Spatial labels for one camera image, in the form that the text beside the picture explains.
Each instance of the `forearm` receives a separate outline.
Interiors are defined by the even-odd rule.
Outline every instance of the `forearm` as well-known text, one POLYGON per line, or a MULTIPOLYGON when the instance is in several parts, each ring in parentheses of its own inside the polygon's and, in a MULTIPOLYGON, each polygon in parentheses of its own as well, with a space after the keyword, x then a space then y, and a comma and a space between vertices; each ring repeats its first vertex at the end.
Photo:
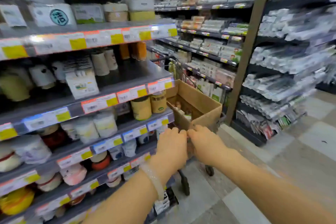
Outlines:
MULTIPOLYGON (((148 164, 156 172, 162 186, 164 186, 170 177, 162 162, 164 160, 161 156, 153 156, 148 164)), ((158 194, 152 181, 140 169, 91 214, 83 224, 143 224, 157 199, 158 194)))
POLYGON ((333 216, 302 191, 243 158, 236 150, 215 165, 253 201, 272 224, 336 223, 333 216))

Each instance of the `cardboard box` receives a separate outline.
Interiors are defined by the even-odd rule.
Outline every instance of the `cardboard box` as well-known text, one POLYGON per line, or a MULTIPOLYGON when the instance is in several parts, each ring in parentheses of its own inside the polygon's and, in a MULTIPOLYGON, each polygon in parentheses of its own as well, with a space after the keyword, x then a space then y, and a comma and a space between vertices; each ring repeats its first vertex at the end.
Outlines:
POLYGON ((175 123, 180 129, 188 130, 197 124, 210 129, 221 117, 221 103, 181 80, 176 80, 175 87, 166 90, 166 96, 167 105, 174 111, 175 123), (182 111, 191 111, 191 122, 173 107, 176 101, 181 103, 182 111))

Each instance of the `circular logo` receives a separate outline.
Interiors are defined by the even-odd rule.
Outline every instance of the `circular logo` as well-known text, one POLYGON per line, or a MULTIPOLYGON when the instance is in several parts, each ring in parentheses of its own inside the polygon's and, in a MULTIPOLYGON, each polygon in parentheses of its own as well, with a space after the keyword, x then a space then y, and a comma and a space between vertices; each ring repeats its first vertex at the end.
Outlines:
POLYGON ((53 23, 55 23, 56 25, 67 25, 69 23, 69 18, 68 16, 65 14, 65 12, 63 12, 60 9, 54 9, 50 12, 50 18, 52 20, 53 23))

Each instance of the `tiled floor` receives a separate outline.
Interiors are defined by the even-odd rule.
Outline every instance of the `tiled floor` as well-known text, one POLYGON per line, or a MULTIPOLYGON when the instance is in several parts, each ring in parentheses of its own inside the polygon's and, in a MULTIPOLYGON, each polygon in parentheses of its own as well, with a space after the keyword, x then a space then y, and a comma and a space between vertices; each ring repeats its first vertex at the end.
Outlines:
MULTIPOLYGON (((230 127, 218 135, 246 159, 273 175, 287 179, 336 215, 336 96, 318 91, 306 102, 308 116, 263 147, 256 147, 230 127)), ((184 168, 190 196, 173 190, 179 205, 158 223, 167 224, 269 224, 267 218, 225 175, 206 174, 204 165, 184 168)))

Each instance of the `yellow label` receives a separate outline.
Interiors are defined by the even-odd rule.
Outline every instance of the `yellow label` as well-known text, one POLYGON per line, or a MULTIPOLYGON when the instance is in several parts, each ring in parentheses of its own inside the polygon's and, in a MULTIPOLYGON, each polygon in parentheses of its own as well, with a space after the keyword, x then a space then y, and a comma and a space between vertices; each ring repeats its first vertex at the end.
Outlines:
POLYGON ((30 175, 28 177, 25 177, 24 180, 27 183, 32 183, 32 182, 36 182, 38 179, 40 179, 41 177, 38 174, 34 174, 34 175, 30 175))
POLYGON ((91 158, 93 156, 91 151, 87 151, 85 153, 82 154, 82 159, 87 159, 87 158, 91 158))
POLYGON ((73 51, 87 48, 85 38, 69 39, 69 41, 70 41, 71 49, 73 51))
POLYGON ((18 136, 18 133, 14 128, 8 128, 3 131, 0 131, 0 141, 6 140, 12 137, 18 136))
POLYGON ((168 119, 164 119, 164 120, 162 120, 162 126, 163 125, 167 125, 169 123, 169 120, 168 119))
POLYGON ((122 44, 124 43, 123 34, 111 35, 111 44, 122 44))
POLYGON ((147 95, 146 89, 138 90, 138 97, 143 97, 147 95))
POLYGON ((60 203, 59 203, 59 206, 62 206, 66 203, 69 203, 70 202, 70 198, 69 197, 66 197, 65 199, 63 199, 60 203))
POLYGON ((170 28, 168 29, 169 36, 177 36, 177 29, 176 28, 170 28))
POLYGON ((114 142, 113 142, 114 146, 120 145, 122 143, 123 143, 123 140, 121 138, 118 138, 118 139, 114 140, 114 142))
POLYGON ((62 122, 62 121, 66 121, 71 119, 70 113, 69 111, 64 112, 64 113, 60 113, 56 115, 56 119, 58 122, 62 122))
POLYGON ((117 98, 107 99, 106 103, 107 103, 107 106, 110 107, 110 106, 118 104, 118 99, 117 98))
POLYGON ((9 59, 26 58, 28 54, 22 45, 2 47, 2 51, 9 59))
POLYGON ((141 41, 151 40, 152 39, 150 31, 141 31, 141 32, 139 32, 139 37, 140 37, 141 41))
POLYGON ((148 132, 147 127, 140 129, 140 134, 142 134, 142 135, 147 133, 147 132, 148 132))
POLYGON ((90 188, 91 189, 95 189, 99 186, 99 182, 98 181, 95 181, 93 184, 90 185, 90 188))
POLYGON ((165 83, 165 89, 169 89, 173 87, 173 83, 172 82, 166 82, 165 83))
POLYGON ((124 167, 124 172, 127 172, 128 170, 131 170, 131 165, 128 165, 127 167, 124 167))

